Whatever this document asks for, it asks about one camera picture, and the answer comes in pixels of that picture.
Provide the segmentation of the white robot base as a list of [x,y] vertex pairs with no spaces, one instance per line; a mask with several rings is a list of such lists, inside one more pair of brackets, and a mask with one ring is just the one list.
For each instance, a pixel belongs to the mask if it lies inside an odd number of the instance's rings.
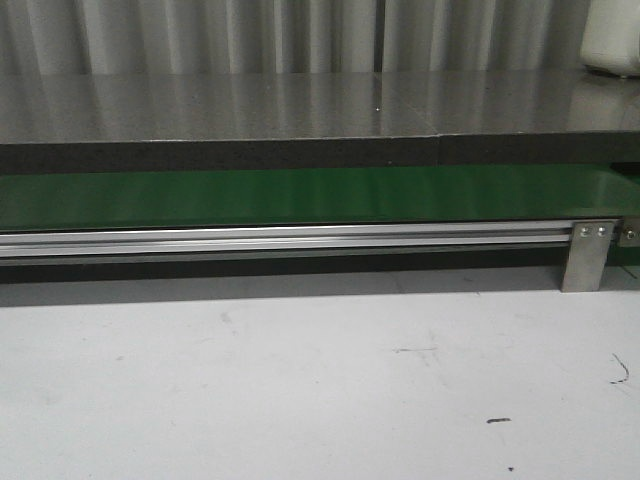
[[620,77],[639,75],[639,0],[590,2],[580,60]]

